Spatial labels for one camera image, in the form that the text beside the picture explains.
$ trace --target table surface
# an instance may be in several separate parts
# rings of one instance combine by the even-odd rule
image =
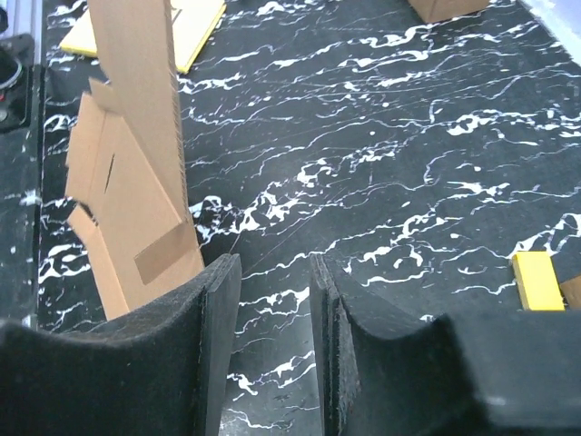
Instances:
[[[243,264],[222,434],[320,434],[311,253],[426,321],[517,309],[517,250],[581,272],[581,71],[519,3],[491,3],[423,25],[405,0],[230,1],[180,77],[204,258]],[[63,198],[103,76],[57,48],[84,2],[47,4],[38,321],[65,332],[104,319]]]

